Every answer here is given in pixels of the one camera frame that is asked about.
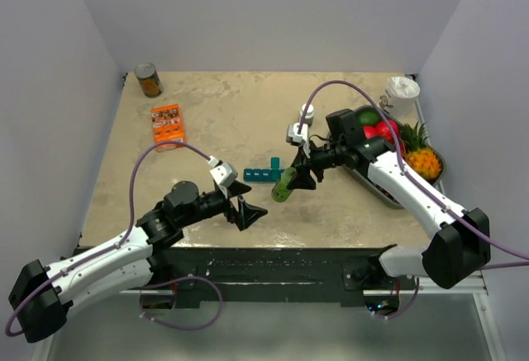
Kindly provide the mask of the green toy lime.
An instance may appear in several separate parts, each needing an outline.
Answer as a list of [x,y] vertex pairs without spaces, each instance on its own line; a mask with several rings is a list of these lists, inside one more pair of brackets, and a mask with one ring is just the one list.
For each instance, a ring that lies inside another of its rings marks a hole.
[[380,115],[372,110],[357,112],[356,117],[362,126],[376,126],[381,121]]

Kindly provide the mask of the tin food can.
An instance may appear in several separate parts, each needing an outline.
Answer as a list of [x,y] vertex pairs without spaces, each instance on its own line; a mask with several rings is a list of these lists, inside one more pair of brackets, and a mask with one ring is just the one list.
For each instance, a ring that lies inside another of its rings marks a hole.
[[152,63],[138,64],[134,69],[134,75],[146,97],[158,97],[163,92],[160,77]]

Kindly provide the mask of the dark grey fruit tray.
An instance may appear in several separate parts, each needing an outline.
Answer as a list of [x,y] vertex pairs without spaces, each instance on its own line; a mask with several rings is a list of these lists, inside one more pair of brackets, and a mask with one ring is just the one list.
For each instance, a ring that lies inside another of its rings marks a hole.
[[[381,135],[384,139],[389,140],[389,130],[387,127],[380,125],[381,117],[373,107],[364,105],[353,110],[353,112],[359,124],[364,127],[365,136],[368,139]],[[445,171],[445,161],[428,144],[429,137],[425,124],[419,125],[416,123],[415,126],[410,126],[400,122],[388,113],[385,113],[385,116],[398,135],[404,160],[406,162],[411,160],[412,167],[429,184],[436,187]],[[388,207],[403,209],[401,204],[389,192],[369,180],[366,172],[347,167],[344,167],[344,170]]]

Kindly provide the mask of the white paper cup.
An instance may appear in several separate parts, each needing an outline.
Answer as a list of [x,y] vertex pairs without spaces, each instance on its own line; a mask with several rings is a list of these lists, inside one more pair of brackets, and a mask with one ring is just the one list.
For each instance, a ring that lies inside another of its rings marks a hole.
[[419,84],[408,77],[391,77],[379,97],[379,106],[396,118],[404,118],[414,108],[420,95]]

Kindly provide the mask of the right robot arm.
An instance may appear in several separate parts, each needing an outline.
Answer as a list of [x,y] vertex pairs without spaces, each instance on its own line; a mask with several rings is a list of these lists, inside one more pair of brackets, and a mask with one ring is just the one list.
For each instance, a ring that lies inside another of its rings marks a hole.
[[410,275],[450,289],[489,262],[483,211],[468,211],[443,196],[399,158],[397,146],[379,136],[366,138],[351,109],[333,112],[326,123],[331,138],[321,147],[309,139],[307,125],[288,127],[286,141],[298,152],[286,173],[287,189],[313,190],[327,169],[357,169],[410,212],[430,239],[423,249],[390,245],[372,256],[365,276],[374,287],[385,289],[398,276]]

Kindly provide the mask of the green pill bottle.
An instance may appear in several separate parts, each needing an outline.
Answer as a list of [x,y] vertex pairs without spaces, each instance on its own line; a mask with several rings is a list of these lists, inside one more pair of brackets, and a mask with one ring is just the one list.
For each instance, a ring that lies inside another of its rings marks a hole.
[[288,185],[295,176],[296,169],[294,167],[289,167],[281,173],[278,182],[271,191],[271,197],[275,202],[286,202],[288,200],[293,192],[292,189],[288,188]]

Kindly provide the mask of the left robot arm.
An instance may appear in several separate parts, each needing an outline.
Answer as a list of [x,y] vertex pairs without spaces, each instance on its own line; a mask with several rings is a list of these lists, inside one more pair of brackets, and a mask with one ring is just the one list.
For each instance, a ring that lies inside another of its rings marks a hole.
[[267,209],[246,202],[250,190],[234,182],[227,189],[199,192],[195,183],[181,181],[129,230],[109,241],[49,265],[38,259],[24,265],[8,296],[13,313],[6,335],[24,335],[30,344],[53,335],[80,299],[117,289],[113,273],[136,278],[136,286],[165,287],[171,268],[155,256],[179,242],[184,227],[223,215],[245,230],[267,214]]

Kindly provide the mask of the red toy apple right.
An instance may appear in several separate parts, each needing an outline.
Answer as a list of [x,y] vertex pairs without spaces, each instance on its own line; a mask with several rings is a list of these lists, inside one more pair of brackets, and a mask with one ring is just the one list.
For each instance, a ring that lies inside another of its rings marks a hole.
[[388,119],[387,122],[380,121],[376,126],[375,130],[377,135],[381,136],[390,143],[394,143],[393,135],[399,136],[400,129],[398,124],[391,119]]

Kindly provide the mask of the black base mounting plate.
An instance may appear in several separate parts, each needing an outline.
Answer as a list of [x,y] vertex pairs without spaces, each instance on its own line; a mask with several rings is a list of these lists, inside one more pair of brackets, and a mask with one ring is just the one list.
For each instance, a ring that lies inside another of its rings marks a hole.
[[178,308],[201,302],[335,303],[389,315],[413,290],[406,276],[374,267],[378,248],[174,247],[152,258],[147,288],[171,290]]

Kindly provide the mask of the teal weekly pill organizer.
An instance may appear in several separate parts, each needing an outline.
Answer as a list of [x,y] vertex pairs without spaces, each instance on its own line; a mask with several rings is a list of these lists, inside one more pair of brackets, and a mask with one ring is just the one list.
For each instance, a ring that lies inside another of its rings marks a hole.
[[244,168],[243,180],[247,183],[276,183],[283,172],[280,157],[272,156],[268,168]]

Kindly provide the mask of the white capped dark pill bottle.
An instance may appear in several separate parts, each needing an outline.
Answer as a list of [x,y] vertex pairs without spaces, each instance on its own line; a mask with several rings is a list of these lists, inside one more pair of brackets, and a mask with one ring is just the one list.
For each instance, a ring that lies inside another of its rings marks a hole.
[[315,116],[315,109],[312,104],[303,104],[299,110],[298,119],[304,119],[304,123],[311,126]]

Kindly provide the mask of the orange cardboard box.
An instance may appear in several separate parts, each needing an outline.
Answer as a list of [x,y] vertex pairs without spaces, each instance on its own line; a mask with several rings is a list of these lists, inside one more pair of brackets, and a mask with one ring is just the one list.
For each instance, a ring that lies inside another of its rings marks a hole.
[[183,119],[178,104],[153,108],[151,110],[151,124],[156,144],[163,141],[186,141]]

